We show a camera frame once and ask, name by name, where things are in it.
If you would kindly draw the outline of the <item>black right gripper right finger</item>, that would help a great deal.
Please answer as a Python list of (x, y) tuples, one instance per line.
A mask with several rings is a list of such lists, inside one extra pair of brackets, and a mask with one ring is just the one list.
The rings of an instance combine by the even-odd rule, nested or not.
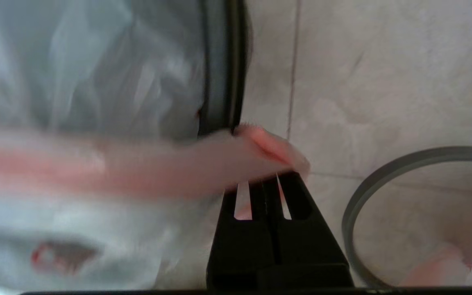
[(272, 239), (266, 289), (352, 288), (349, 264), (297, 172), (263, 182)]

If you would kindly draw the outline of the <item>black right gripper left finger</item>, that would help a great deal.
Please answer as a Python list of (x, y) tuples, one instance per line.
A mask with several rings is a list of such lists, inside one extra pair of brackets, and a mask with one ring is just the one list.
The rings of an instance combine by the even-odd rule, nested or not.
[(227, 192), (216, 226), (206, 271), (208, 289), (257, 289), (259, 271), (275, 258), (262, 183), (250, 185), (251, 220), (238, 220), (237, 192)]

